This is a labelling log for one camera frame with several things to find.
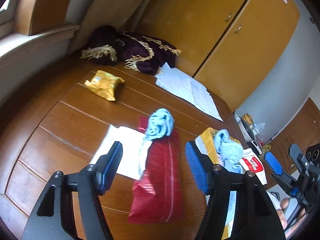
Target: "white bag with red label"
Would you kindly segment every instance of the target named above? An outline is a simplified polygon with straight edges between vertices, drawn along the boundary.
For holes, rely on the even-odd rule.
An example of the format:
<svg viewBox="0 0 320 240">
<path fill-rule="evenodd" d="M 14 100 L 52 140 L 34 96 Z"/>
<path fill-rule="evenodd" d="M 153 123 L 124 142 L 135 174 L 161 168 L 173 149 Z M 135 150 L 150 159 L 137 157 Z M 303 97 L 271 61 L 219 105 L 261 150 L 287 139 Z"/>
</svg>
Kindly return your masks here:
<svg viewBox="0 0 320 240">
<path fill-rule="evenodd" d="M 251 148 L 243 150 L 243 156 L 239 163 L 244 169 L 244 172 L 248 170 L 253 171 L 258 176 L 262 185 L 268 183 L 262 162 L 259 160 L 257 155 L 255 155 Z"/>
</svg>

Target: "blue gripper pad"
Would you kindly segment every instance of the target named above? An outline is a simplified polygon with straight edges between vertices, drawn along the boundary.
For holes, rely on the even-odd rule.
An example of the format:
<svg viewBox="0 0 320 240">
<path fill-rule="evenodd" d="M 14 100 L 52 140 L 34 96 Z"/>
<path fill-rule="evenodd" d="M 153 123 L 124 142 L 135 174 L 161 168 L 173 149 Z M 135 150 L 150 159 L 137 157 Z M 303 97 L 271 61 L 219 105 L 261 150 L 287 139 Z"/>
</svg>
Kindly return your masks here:
<svg viewBox="0 0 320 240">
<path fill-rule="evenodd" d="M 282 166 L 281 164 L 278 162 L 278 160 L 276 159 L 276 157 L 273 156 L 273 154 L 271 152 L 267 152 L 264 155 L 264 159 L 265 161 L 268 163 L 268 165 L 270 166 L 270 168 L 272 169 L 272 171 L 281 176 L 282 174 Z"/>
<path fill-rule="evenodd" d="M 208 195 L 209 183 L 207 175 L 211 175 L 212 161 L 208 155 L 201 154 L 194 141 L 186 143 L 186 157 L 198 189 Z"/>
<path fill-rule="evenodd" d="M 114 142 L 108 154 L 100 156 L 97 166 L 97 185 L 98 195 L 102 196 L 111 187 L 116 171 L 122 158 L 122 144 Z"/>
</svg>

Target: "crumpled yellow wrapper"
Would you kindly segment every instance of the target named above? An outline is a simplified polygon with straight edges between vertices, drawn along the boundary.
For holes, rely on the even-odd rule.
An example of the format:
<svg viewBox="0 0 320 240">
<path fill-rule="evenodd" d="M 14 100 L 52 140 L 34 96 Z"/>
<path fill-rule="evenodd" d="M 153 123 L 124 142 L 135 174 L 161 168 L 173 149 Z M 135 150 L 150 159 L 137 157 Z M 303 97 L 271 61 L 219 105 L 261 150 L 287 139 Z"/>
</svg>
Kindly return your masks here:
<svg viewBox="0 0 320 240">
<path fill-rule="evenodd" d="M 109 101 L 116 101 L 115 89 L 120 83 L 124 83 L 124 79 L 98 70 L 91 82 L 87 80 L 84 85 L 98 96 Z"/>
</svg>

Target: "cabinet handle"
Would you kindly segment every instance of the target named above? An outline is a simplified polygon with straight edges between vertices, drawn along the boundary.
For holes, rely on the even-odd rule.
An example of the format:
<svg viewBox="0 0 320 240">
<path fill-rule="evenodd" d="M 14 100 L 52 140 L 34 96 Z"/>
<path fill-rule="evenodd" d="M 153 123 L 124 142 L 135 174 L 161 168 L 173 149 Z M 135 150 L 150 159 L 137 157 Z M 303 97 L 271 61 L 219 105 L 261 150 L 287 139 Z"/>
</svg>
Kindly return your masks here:
<svg viewBox="0 0 320 240">
<path fill-rule="evenodd" d="M 228 21 L 231 19 L 231 16 L 232 16 L 232 15 L 231 15 L 231 13 L 230 13 L 228 19 L 225 19 L 224 21 L 225 21 L 225 22 L 228 22 Z"/>
<path fill-rule="evenodd" d="M 241 30 L 241 25 L 239 25 L 239 28 L 236 31 L 234 31 L 234 33 L 238 34 L 240 32 L 240 30 Z"/>
</svg>

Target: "human hand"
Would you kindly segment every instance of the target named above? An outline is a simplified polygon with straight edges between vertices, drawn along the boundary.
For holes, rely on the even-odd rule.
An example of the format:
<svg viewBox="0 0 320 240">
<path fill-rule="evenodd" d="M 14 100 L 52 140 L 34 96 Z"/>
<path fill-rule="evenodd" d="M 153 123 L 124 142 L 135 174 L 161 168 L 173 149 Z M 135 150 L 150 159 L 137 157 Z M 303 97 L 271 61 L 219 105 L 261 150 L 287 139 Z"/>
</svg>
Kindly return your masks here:
<svg viewBox="0 0 320 240">
<path fill-rule="evenodd" d="M 287 227 L 287 221 L 285 219 L 283 210 L 288 206 L 289 201 L 287 198 L 284 198 L 281 203 L 280 203 L 280 207 L 281 209 L 277 210 L 278 216 L 280 218 L 281 224 L 283 229 L 285 230 Z M 285 238 L 288 238 L 298 227 L 299 225 L 302 223 L 302 221 L 306 218 L 306 211 L 303 208 L 297 218 L 297 221 L 285 231 Z"/>
</svg>

